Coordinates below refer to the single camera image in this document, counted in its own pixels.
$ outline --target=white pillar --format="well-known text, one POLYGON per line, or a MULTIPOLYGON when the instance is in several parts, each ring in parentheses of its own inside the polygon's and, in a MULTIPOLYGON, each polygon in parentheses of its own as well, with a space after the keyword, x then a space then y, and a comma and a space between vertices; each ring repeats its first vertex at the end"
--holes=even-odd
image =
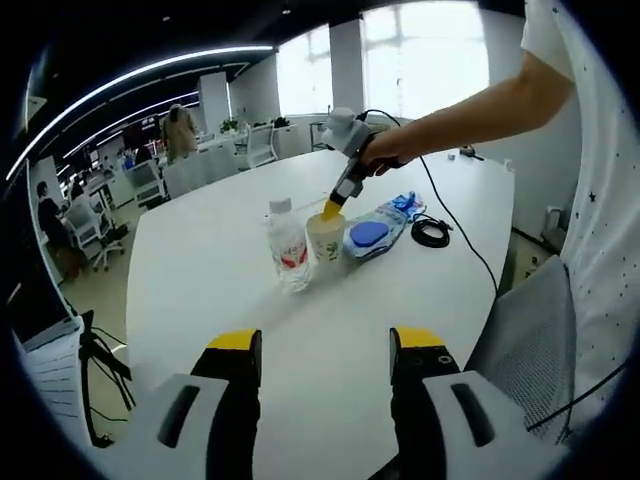
POLYGON ((226 74, 213 73, 200 77, 198 94, 207 133, 219 135, 220 124, 229 117, 226 74))
POLYGON ((361 22, 351 20, 329 29, 333 106, 348 107, 356 113, 364 110, 361 22))

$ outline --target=white sleeve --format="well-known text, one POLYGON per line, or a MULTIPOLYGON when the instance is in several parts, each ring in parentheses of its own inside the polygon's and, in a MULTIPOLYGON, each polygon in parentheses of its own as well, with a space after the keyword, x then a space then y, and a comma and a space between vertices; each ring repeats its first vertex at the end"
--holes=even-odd
POLYGON ((569 54, 554 18, 555 15, 560 14, 555 5, 555 1, 549 0, 526 1, 527 21, 524 25, 521 46, 558 73, 573 81, 569 54))

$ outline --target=window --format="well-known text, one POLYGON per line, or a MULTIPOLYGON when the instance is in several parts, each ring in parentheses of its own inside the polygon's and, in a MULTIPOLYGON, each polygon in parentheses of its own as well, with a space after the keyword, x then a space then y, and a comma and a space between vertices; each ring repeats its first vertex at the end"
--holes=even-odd
POLYGON ((425 1, 366 12, 362 42, 367 108, 418 118, 489 85, 475 2, 425 1))
POLYGON ((281 45, 276 63, 281 115, 323 113, 333 105, 328 25, 281 45))

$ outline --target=blue lid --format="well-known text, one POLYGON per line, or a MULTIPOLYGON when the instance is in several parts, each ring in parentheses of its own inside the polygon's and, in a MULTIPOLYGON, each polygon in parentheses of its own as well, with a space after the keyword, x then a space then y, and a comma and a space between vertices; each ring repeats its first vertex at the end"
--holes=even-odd
POLYGON ((351 228, 349 236, 357 247, 375 245, 389 233, 389 226, 381 222, 362 222, 351 228))

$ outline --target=hand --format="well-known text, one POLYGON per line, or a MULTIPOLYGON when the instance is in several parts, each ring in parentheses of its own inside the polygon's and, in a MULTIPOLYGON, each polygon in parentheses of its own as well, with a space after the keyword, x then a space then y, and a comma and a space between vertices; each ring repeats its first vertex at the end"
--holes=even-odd
POLYGON ((365 148, 360 161, 371 166, 371 176, 379 177, 392 168, 389 164, 400 162, 409 163, 413 158, 407 158, 403 150, 403 130, 396 128, 377 134, 365 148))

